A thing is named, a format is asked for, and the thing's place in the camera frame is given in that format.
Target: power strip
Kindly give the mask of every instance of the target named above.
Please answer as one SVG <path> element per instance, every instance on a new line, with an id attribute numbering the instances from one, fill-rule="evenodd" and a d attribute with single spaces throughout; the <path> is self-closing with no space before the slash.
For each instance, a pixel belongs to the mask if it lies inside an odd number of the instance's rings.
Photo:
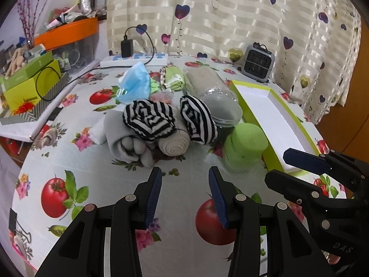
<path id="1" fill-rule="evenodd" d="M 100 62 L 101 67 L 110 66 L 134 66 L 138 62 L 147 62 L 152 55 L 137 53 L 132 57 L 122 58 L 121 55 L 108 56 Z M 168 64 L 168 54 L 159 53 L 154 54 L 154 58 L 147 64 L 147 66 L 167 66 Z"/>

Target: striped curtain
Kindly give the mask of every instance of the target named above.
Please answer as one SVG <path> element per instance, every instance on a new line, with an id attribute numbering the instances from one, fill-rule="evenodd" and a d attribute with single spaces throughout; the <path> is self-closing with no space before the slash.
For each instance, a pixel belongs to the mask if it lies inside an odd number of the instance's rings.
<path id="1" fill-rule="evenodd" d="M 271 81 L 318 123 L 344 105 L 360 46 L 361 18 L 350 0 L 108 0 L 108 43 L 120 53 L 139 26 L 158 52 L 238 63 L 249 44 L 276 56 Z M 141 29 L 134 49 L 150 52 Z"/>

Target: tablecloth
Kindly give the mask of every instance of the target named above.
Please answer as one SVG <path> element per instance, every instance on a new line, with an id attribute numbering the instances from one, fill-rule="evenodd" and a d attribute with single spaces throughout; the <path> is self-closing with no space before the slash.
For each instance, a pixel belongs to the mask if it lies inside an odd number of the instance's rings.
<path id="1" fill-rule="evenodd" d="M 216 59 L 175 56 L 169 58 L 169 65 L 180 69 L 209 66 L 226 82 L 232 79 L 256 82 L 242 75 L 231 63 Z M 159 69 L 147 67 L 152 78 L 158 77 Z M 107 143 L 97 145 L 89 134 L 89 128 L 107 109 L 121 107 L 110 96 L 124 71 L 124 68 L 95 70 L 86 75 L 64 98 L 63 110 L 56 120 L 41 130 L 24 162 L 15 185 L 12 209 L 17 213 L 16 234 L 23 243 L 25 260 L 36 269 L 84 205 L 114 204 L 133 193 L 136 186 L 149 177 L 151 169 L 141 163 L 127 164 L 114 159 Z M 327 152 L 321 135 L 301 108 L 276 84 L 268 83 L 268 86 L 283 97 L 318 149 Z M 180 96 L 181 93 L 175 94 L 174 103 Z M 41 138 L 46 132 L 47 141 Z M 262 159 L 247 172 L 235 174 L 225 168 L 220 155 L 219 148 L 196 143 L 191 143 L 188 151 L 178 157 L 153 151 L 156 166 L 163 171 L 163 184 L 154 222 L 147 232 L 139 231 L 137 236 L 144 276 L 227 276 L 234 233 L 214 236 L 218 222 L 209 201 L 211 166 L 217 165 L 225 180 L 258 202 L 274 205 L 284 200 L 266 187 L 267 169 Z M 345 198 L 344 188 L 327 176 L 320 178 L 307 173 L 301 178 L 322 187 L 332 198 Z M 65 181 L 68 191 L 64 190 Z M 287 203 L 307 225 L 301 208 Z M 261 238 L 263 273 L 268 254 L 266 236 Z"/>

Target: small heater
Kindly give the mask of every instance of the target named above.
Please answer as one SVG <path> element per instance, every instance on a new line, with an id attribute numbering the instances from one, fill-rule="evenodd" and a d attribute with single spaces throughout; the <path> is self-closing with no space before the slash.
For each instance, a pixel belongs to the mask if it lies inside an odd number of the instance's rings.
<path id="1" fill-rule="evenodd" d="M 265 45 L 255 42 L 246 49 L 241 64 L 241 72 L 247 77 L 266 82 L 272 71 L 274 59 L 274 54 L 268 51 Z"/>

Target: black and white striped fabric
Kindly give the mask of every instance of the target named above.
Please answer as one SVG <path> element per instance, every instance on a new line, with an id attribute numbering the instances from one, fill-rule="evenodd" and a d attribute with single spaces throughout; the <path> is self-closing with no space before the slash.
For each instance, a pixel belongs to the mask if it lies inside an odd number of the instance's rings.
<path id="1" fill-rule="evenodd" d="M 176 121 L 172 107 L 163 102 L 137 100 L 123 111 L 124 124 L 148 142 L 172 135 Z"/>
<path id="2" fill-rule="evenodd" d="M 193 96 L 183 96 L 180 108 L 192 141 L 205 145 L 218 137 L 217 126 L 202 101 Z"/>

